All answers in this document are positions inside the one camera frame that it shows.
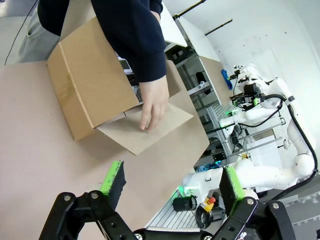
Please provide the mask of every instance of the gray pants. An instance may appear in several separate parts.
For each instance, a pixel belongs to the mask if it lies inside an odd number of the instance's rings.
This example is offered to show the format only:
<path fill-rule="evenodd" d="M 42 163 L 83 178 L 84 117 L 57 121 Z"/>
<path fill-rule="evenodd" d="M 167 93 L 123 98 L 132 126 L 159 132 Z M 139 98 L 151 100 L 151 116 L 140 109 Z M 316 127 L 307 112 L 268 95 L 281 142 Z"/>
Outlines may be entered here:
<path fill-rule="evenodd" d="M 27 35 L 20 46 L 17 63 L 48 60 L 59 40 L 60 36 L 42 27 L 36 7 L 28 26 Z"/>

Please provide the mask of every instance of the person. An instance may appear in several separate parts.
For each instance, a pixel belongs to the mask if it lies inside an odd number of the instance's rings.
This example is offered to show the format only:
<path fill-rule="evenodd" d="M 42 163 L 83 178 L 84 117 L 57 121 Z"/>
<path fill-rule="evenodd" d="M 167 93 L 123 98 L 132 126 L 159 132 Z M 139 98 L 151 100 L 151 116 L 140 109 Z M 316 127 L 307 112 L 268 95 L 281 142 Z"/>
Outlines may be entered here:
<path fill-rule="evenodd" d="M 163 118 L 169 98 L 162 0 L 91 0 L 91 4 L 106 39 L 139 81 L 144 103 L 140 128 L 151 131 Z M 60 40 L 68 6 L 69 0 L 39 0 L 19 49 L 19 63 L 49 58 Z"/>

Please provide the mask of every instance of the white wall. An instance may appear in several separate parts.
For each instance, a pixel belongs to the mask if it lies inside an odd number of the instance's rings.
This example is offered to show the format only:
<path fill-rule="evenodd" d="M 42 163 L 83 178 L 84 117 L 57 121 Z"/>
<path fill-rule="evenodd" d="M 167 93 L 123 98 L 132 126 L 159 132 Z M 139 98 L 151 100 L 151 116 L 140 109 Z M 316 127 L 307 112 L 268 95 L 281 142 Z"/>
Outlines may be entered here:
<path fill-rule="evenodd" d="M 171 14 L 196 1 L 163 0 Z M 208 35 L 227 71 L 233 65 L 254 62 L 270 79 L 283 78 L 302 106 L 307 124 L 320 144 L 320 30 L 318 0 L 207 0 L 184 15 L 203 32 L 233 19 L 233 22 Z M 277 135 L 286 136 L 286 127 Z M 320 156 L 320 147 L 316 150 Z M 280 150 L 284 161 L 296 151 Z"/>

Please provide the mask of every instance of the floor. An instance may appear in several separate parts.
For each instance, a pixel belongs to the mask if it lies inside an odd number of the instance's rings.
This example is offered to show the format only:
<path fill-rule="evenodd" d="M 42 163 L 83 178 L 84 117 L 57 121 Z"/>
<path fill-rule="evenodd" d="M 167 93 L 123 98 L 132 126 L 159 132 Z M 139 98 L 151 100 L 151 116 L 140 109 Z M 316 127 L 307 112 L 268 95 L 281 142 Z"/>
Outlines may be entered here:
<path fill-rule="evenodd" d="M 35 0 L 0 0 L 0 66 L 5 64 L 12 43 Z M 16 61 L 19 47 L 27 33 L 30 17 L 17 36 L 7 64 Z"/>

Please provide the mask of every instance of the dark blue sweater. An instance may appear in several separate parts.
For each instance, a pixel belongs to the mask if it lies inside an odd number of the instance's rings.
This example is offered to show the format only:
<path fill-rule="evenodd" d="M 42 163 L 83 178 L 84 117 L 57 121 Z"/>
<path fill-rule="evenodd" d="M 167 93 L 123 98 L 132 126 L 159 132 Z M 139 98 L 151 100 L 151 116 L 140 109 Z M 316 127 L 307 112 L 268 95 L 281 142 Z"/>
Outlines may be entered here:
<path fill-rule="evenodd" d="M 139 82 L 166 74 L 165 40 L 150 13 L 161 13 L 162 0 L 91 0 L 105 37 L 127 59 Z M 38 16 L 49 32 L 61 35 L 69 0 L 39 0 Z"/>

